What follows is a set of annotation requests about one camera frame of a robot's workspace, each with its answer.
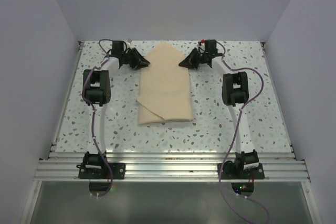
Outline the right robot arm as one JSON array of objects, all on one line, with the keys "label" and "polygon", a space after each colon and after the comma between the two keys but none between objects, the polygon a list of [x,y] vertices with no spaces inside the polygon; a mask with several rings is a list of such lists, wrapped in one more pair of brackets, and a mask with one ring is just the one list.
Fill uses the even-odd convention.
[{"label": "right robot arm", "polygon": [[222,79],[222,101],[228,107],[234,124],[234,135],[229,150],[235,150],[234,172],[240,178],[246,178],[254,168],[259,166],[258,154],[255,150],[245,107],[256,99],[264,89],[264,80],[257,94],[249,97],[248,71],[259,77],[258,71],[248,67],[232,68],[225,61],[226,48],[217,40],[201,40],[188,56],[178,65],[183,68],[198,69],[207,64],[217,71]]}]

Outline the aluminium rail frame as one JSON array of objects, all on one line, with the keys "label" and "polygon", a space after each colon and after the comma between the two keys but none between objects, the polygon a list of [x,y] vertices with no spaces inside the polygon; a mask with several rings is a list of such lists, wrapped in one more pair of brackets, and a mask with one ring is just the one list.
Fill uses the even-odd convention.
[{"label": "aluminium rail frame", "polygon": [[82,73],[103,60],[98,42],[80,46],[78,65],[49,155],[38,162],[22,223],[321,223],[306,163],[289,139],[264,48],[258,41],[223,41],[226,62],[250,67],[249,92],[259,97],[245,107],[265,179],[239,180],[254,188],[252,200],[219,180],[217,164],[228,153],[234,125],[221,97],[222,76],[202,65],[190,72],[191,122],[138,125],[138,71],[121,67],[112,75],[112,99],[104,122],[110,162],[125,163],[123,180],[103,196],[89,191],[101,180],[79,179],[76,167],[87,151],[90,111],[81,97]]}]

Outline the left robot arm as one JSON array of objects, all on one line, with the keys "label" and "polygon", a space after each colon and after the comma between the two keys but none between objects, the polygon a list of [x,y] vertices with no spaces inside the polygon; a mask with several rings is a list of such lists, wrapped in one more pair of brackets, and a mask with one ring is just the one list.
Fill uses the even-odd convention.
[{"label": "left robot arm", "polygon": [[139,51],[123,40],[102,39],[98,41],[104,53],[103,61],[92,69],[83,71],[82,99],[91,107],[90,135],[82,169],[91,166],[90,171],[97,178],[104,178],[109,172],[104,140],[104,122],[108,103],[111,101],[111,77],[122,66],[133,70],[148,67],[150,62]]}]

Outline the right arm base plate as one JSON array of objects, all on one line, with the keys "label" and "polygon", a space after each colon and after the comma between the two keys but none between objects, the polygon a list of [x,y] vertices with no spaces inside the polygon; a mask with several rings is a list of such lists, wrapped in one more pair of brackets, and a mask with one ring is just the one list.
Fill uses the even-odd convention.
[{"label": "right arm base plate", "polygon": [[221,163],[217,164],[217,173],[221,173],[221,179],[237,180],[237,179],[265,179],[263,165],[259,163],[258,167],[240,170],[232,161],[226,161],[223,169],[221,169]]}]

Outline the beige cloth mat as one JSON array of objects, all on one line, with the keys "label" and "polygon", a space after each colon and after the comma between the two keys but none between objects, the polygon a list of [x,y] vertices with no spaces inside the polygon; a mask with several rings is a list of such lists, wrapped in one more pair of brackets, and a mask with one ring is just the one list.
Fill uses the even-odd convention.
[{"label": "beige cloth mat", "polygon": [[185,55],[162,42],[146,56],[148,67],[140,71],[140,125],[194,120],[189,70],[179,66]]}]

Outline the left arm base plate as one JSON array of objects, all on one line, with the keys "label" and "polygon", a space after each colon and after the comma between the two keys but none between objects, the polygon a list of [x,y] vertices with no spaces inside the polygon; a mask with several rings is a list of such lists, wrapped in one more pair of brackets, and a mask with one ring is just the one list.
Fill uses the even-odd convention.
[{"label": "left arm base plate", "polygon": [[[125,163],[108,163],[112,170],[112,179],[124,179],[126,164]],[[110,179],[110,170],[103,164],[103,168],[99,166],[86,167],[85,165],[77,165],[79,169],[79,179]]]}]

